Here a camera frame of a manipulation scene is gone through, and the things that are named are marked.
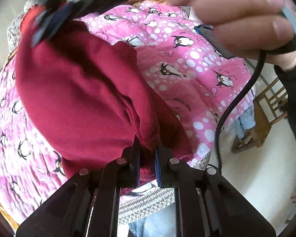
white floor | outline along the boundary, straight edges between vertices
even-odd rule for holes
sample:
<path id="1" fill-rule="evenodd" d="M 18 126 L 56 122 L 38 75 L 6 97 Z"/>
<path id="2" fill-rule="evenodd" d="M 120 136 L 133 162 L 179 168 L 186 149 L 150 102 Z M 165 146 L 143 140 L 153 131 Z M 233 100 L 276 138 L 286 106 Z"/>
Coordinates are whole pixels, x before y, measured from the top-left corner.
<path id="1" fill-rule="evenodd" d="M 26 0 L 0 1 L 0 69 L 8 55 L 7 26 L 22 10 Z M 272 66 L 265 66 L 263 76 L 275 79 Z M 264 84 L 259 81 L 258 89 Z M 278 231 L 290 211 L 291 194 L 296 187 L 296 143 L 287 120 L 275 124 L 263 147 L 234 155 L 230 152 L 232 134 L 222 136 L 223 176 Z M 212 153 L 211 162 L 215 162 Z"/>

wooden chair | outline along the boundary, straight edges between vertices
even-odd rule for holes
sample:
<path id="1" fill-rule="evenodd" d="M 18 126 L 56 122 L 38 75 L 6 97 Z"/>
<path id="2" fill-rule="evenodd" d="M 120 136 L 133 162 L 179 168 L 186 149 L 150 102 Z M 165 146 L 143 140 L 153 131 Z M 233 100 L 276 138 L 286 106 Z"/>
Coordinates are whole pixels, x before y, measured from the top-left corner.
<path id="1" fill-rule="evenodd" d="M 287 92 L 284 87 L 280 88 L 275 94 L 268 98 L 267 93 L 279 81 L 276 78 L 269 86 L 267 86 L 254 100 L 254 119 L 255 127 L 245 131 L 243 138 L 236 136 L 231 147 L 232 153 L 240 153 L 253 147 L 261 147 L 269 134 L 272 125 L 287 117 L 287 111 L 282 112 L 287 105 Z M 263 111 L 260 102 L 265 99 L 270 108 L 274 119 L 269 122 L 265 112 Z"/>

white polka dot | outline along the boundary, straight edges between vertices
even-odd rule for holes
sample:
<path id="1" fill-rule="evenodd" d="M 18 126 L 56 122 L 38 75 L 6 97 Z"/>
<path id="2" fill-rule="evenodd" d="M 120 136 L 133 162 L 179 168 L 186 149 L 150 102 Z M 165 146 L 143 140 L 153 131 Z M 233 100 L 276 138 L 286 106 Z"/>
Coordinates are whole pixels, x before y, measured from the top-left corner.
<path id="1" fill-rule="evenodd" d="M 210 129 L 206 129 L 204 131 L 204 135 L 205 135 L 205 138 L 209 141 L 209 142 L 214 142 L 215 140 L 215 133 L 213 130 L 210 130 Z"/>
<path id="2" fill-rule="evenodd" d="M 205 61 L 207 64 L 213 65 L 213 63 L 212 63 L 207 57 L 204 58 L 204 61 Z"/>
<path id="3" fill-rule="evenodd" d="M 172 29 L 169 27 L 164 28 L 164 32 L 166 32 L 167 34 L 172 33 Z"/>
<path id="4" fill-rule="evenodd" d="M 249 108 L 249 105 L 246 101 L 243 102 L 243 108 L 244 110 L 247 110 Z"/>
<path id="5" fill-rule="evenodd" d="M 150 71 L 151 73 L 156 73 L 157 71 L 159 71 L 159 67 L 157 67 L 157 66 L 153 66 L 153 67 L 151 67 L 151 68 L 149 69 L 149 71 Z"/>
<path id="6" fill-rule="evenodd" d="M 202 130 L 204 128 L 203 124 L 201 122 L 199 122 L 199 121 L 194 122 L 193 126 L 197 130 Z"/>
<path id="7" fill-rule="evenodd" d="M 159 86 L 160 91 L 166 91 L 168 88 L 166 86 Z"/>
<path id="8" fill-rule="evenodd" d="M 147 83 L 150 85 L 150 87 L 152 89 L 155 88 L 155 83 L 154 82 L 147 81 Z"/>
<path id="9" fill-rule="evenodd" d="M 190 131 L 190 130 L 187 130 L 187 131 L 186 131 L 186 135 L 187 135 L 188 137 L 192 137 L 192 136 L 193 136 L 193 132 Z"/>
<path id="10" fill-rule="evenodd" d="M 206 116 L 207 116 L 209 119 L 213 119 L 213 118 L 214 118 L 213 114 L 212 114 L 211 112 L 209 112 L 209 111 L 206 112 Z"/>
<path id="11" fill-rule="evenodd" d="M 186 74 L 188 77 L 190 77 L 190 78 L 196 78 L 196 74 L 195 74 L 195 72 L 193 72 L 193 71 L 188 71 L 187 72 L 187 74 Z"/>
<path id="12" fill-rule="evenodd" d="M 186 61 L 186 64 L 187 64 L 190 68 L 195 67 L 195 62 L 192 61 L 192 60 L 187 60 L 187 61 Z"/>
<path id="13" fill-rule="evenodd" d="M 191 56 L 193 59 L 195 59 L 195 60 L 197 60 L 197 59 L 200 58 L 199 53 L 196 52 L 196 51 L 191 51 L 191 52 L 190 52 L 190 56 Z"/>
<path id="14" fill-rule="evenodd" d="M 209 153 L 210 151 L 211 150 L 209 149 L 209 147 L 205 143 L 201 143 L 198 145 L 196 153 L 198 154 L 198 156 L 203 157 L 207 153 Z"/>
<path id="15" fill-rule="evenodd" d="M 151 34 L 150 37 L 155 40 L 158 39 L 158 37 L 155 34 Z"/>

hand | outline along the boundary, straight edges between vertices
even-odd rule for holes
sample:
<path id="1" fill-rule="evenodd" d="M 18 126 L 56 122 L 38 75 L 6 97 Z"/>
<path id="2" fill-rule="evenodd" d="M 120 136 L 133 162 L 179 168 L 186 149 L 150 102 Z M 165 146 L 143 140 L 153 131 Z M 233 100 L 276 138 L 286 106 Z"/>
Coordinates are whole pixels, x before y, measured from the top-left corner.
<path id="1" fill-rule="evenodd" d="M 214 26 L 217 40 L 239 57 L 257 59 L 259 50 L 272 50 L 294 36 L 290 23 L 279 16 L 291 0 L 167 0 L 174 5 L 193 6 L 204 24 Z M 268 56 L 268 63 L 283 70 L 296 66 L 296 51 Z"/>

black cable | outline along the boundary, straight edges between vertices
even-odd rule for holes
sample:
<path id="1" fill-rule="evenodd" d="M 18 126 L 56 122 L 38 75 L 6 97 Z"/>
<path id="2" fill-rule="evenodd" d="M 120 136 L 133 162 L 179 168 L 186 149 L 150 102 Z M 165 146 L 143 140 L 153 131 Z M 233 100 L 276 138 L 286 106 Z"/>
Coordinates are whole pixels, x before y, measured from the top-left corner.
<path id="1" fill-rule="evenodd" d="M 265 63 L 265 59 L 266 59 L 266 52 L 261 50 L 259 54 L 258 64 L 255 71 L 252 74 L 252 77 L 250 78 L 248 83 L 245 85 L 245 87 L 242 89 L 242 91 L 238 94 L 238 96 L 230 103 L 230 105 L 228 106 L 228 108 L 225 110 L 224 114 L 220 118 L 220 121 L 218 122 L 216 133 L 215 133 L 215 152 L 218 158 L 218 171 L 220 172 L 220 174 L 222 173 L 222 158 L 220 157 L 220 151 L 219 151 L 219 135 L 220 135 L 221 129 L 223 128 L 223 125 L 227 120 L 231 111 L 237 106 L 239 102 L 241 102 L 241 100 L 251 90 L 254 83 L 259 78 L 259 75 L 261 74 L 264 63 Z"/>

